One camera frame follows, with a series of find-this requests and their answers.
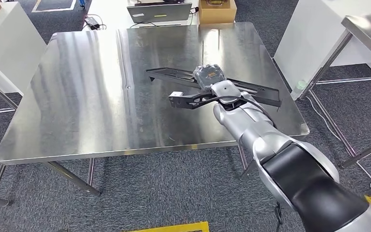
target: yellow floor marking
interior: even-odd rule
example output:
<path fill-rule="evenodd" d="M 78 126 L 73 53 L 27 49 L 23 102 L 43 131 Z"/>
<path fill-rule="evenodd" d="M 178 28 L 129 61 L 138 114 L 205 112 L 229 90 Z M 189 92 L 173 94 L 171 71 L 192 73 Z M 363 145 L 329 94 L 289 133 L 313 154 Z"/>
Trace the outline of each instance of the yellow floor marking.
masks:
<path fill-rule="evenodd" d="M 192 223 L 192 224 L 166 226 L 166 227 L 159 227 L 159 228 L 152 228 L 152 229 L 145 229 L 145 230 L 131 231 L 131 232 L 193 232 L 193 231 L 209 232 L 208 222 L 202 221 L 202 222 L 197 222 L 197 223 Z"/>

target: plastic wrap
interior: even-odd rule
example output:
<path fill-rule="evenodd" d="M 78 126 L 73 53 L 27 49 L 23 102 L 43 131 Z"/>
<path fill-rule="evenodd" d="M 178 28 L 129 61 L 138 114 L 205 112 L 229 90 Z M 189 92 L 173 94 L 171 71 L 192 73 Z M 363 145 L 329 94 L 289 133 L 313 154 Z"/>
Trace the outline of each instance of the plastic wrap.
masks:
<path fill-rule="evenodd" d="M 210 91 L 213 84 L 226 80 L 220 66 L 216 64 L 198 66 L 193 74 L 203 91 Z"/>

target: black robot arm segment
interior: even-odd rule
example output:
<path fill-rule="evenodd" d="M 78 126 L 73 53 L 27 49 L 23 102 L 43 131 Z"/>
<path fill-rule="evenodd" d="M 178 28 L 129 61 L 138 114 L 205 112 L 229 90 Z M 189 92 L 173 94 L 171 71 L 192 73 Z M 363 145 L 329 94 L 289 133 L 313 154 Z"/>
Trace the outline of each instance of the black robot arm segment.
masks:
<path fill-rule="evenodd" d="M 292 202 L 306 231 L 337 231 L 369 208 L 364 199 L 336 183 L 306 150 L 294 143 L 262 165 Z"/>

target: white sticker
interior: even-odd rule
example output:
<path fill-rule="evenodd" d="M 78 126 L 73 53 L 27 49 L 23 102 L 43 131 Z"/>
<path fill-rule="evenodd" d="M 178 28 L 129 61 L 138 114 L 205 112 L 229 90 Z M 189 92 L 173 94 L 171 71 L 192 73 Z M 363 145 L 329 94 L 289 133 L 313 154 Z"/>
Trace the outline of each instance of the white sticker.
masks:
<path fill-rule="evenodd" d="M 140 17 L 140 16 L 144 16 L 144 14 L 143 13 L 141 13 L 141 14 L 134 14 L 134 15 L 132 15 L 133 17 Z"/>

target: white cable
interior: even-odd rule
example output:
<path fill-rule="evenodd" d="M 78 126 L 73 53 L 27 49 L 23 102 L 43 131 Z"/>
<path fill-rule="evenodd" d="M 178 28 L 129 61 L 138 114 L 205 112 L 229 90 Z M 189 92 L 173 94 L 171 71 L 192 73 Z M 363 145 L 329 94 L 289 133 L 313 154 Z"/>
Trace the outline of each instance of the white cable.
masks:
<path fill-rule="evenodd" d="M 368 173 L 368 171 L 366 171 L 366 169 L 364 167 L 362 167 L 362 165 L 359 163 L 359 161 L 356 161 L 356 163 L 359 165 L 359 167 L 366 173 L 366 175 L 369 176 L 369 178 L 371 179 L 371 175 Z"/>
<path fill-rule="evenodd" d="M 329 126 L 328 126 L 328 123 L 326 122 L 326 120 L 325 120 L 325 118 L 324 117 L 322 117 L 322 115 L 320 114 L 320 113 L 318 113 L 318 111 L 315 109 L 315 107 L 314 107 L 314 104 L 312 103 L 312 101 L 311 101 L 311 99 L 309 98 L 309 97 L 306 97 L 308 100 L 309 100 L 309 102 L 311 103 L 311 106 L 312 106 L 312 108 L 314 109 L 314 111 L 323 119 L 323 121 L 325 122 L 325 124 L 326 124 L 326 126 L 327 126 L 327 128 L 328 128 L 328 130 L 332 133 L 332 135 L 333 136 L 335 136 L 338 140 L 340 140 L 339 139 L 339 137 L 329 128 Z M 368 171 L 366 171 L 366 169 L 359 163 L 359 161 L 356 161 L 356 163 L 359 165 L 359 167 L 366 173 L 366 175 L 368 175 L 368 177 L 371 179 L 371 175 L 368 173 Z"/>
<path fill-rule="evenodd" d="M 314 109 L 315 113 L 317 113 L 321 117 L 321 119 L 325 122 L 326 127 L 332 133 L 332 135 L 335 136 L 335 138 L 337 138 L 338 140 L 340 140 L 339 137 L 330 129 L 330 127 L 328 126 L 328 122 L 326 122 L 325 118 L 315 109 L 314 104 L 312 103 L 311 99 L 309 97 L 306 97 L 306 98 L 311 103 L 311 106 Z"/>

